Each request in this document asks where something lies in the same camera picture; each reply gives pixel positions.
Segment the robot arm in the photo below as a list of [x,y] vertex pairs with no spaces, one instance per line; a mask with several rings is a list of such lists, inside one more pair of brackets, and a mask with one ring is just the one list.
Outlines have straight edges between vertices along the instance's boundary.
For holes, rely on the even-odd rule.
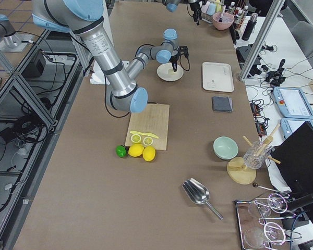
[[157,1],[157,2],[162,3],[166,7],[166,9],[172,13],[177,9],[177,7],[180,3],[188,4],[190,6],[191,11],[192,11],[191,16],[192,16],[194,22],[196,23],[196,25],[200,25],[199,20],[202,19],[201,7],[206,3],[206,1],[199,1],[199,0],[188,0],[188,1],[161,0],[161,1]]
[[112,108],[131,113],[142,112],[148,92],[139,87],[135,77],[150,60],[161,64],[170,61],[178,49],[175,29],[166,29],[160,46],[144,46],[125,67],[103,28],[103,1],[33,1],[32,16],[37,26],[81,37],[109,81],[106,103]]

